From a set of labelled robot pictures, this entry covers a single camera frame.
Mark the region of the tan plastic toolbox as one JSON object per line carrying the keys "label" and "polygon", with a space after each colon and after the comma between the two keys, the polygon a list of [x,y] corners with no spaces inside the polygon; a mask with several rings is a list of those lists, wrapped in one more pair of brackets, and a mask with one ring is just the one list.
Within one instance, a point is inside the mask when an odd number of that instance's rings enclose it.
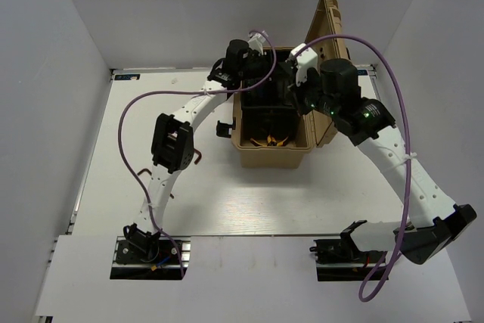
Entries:
{"label": "tan plastic toolbox", "polygon": [[299,113],[290,103],[284,66],[290,48],[265,48],[264,71],[272,75],[250,92],[234,95],[233,120],[218,122],[216,134],[229,138],[244,168],[296,169],[305,154],[330,143],[337,134],[330,117],[312,110]]}

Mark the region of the yellow black long-nose pliers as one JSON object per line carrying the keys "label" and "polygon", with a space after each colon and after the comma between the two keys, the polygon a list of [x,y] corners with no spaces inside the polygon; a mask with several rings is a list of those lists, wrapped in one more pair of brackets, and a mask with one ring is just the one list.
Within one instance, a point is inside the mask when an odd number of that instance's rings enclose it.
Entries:
{"label": "yellow black long-nose pliers", "polygon": [[289,141],[290,141],[289,136],[287,136],[286,138],[281,139],[281,140],[277,140],[274,137],[271,138],[272,145],[275,146],[275,147],[279,147],[279,148],[286,146]]}

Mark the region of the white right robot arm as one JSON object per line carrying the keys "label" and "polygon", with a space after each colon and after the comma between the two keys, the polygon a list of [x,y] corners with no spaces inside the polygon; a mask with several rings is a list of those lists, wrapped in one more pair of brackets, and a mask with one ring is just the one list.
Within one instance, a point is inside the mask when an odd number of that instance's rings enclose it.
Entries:
{"label": "white right robot arm", "polygon": [[343,58],[318,63],[291,61],[294,80],[288,89],[299,113],[318,111],[331,118],[380,171],[402,203],[408,205],[405,232],[397,249],[422,265],[455,241],[476,219],[469,204],[457,204],[432,180],[406,143],[381,101],[366,98],[358,71]]}

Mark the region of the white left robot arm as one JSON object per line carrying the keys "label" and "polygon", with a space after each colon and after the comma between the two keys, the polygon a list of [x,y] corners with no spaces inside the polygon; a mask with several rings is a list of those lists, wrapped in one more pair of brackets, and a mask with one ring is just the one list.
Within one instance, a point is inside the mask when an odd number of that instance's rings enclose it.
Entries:
{"label": "white left robot arm", "polygon": [[[243,88],[244,72],[264,59],[264,44],[272,52],[270,67],[257,66],[259,74],[255,85]],[[229,42],[226,56],[216,63],[201,86],[193,92],[155,91],[132,99],[119,119],[117,142],[119,154],[128,171],[141,186],[144,200],[131,225],[123,228],[126,240],[134,244],[134,253],[142,261],[156,259],[160,252],[160,236],[168,234],[162,229],[163,215],[169,202],[173,186],[181,172],[189,167],[194,155],[194,133],[201,123],[233,94],[248,92],[267,81],[276,66],[276,50],[263,31],[252,30],[247,41],[234,39]],[[171,114],[160,114],[155,122],[150,153],[152,156],[151,177],[145,185],[129,164],[123,149],[123,124],[129,109],[134,104],[152,95],[189,95],[188,102]]]}

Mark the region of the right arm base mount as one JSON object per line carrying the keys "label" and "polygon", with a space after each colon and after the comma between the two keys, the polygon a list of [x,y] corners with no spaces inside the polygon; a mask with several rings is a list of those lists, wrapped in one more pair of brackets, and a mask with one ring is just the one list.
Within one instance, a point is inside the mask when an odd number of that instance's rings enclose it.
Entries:
{"label": "right arm base mount", "polygon": [[353,222],[336,238],[314,240],[309,252],[315,257],[319,282],[363,281],[377,264],[383,251],[360,251],[350,239],[350,234],[365,222]]}

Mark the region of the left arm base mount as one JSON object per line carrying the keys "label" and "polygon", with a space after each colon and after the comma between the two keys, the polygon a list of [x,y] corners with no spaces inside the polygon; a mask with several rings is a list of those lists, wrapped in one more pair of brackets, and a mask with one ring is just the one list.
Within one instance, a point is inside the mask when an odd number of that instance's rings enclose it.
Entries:
{"label": "left arm base mount", "polygon": [[180,281],[187,272],[191,241],[170,241],[161,233],[143,232],[136,224],[116,239],[111,280]]}

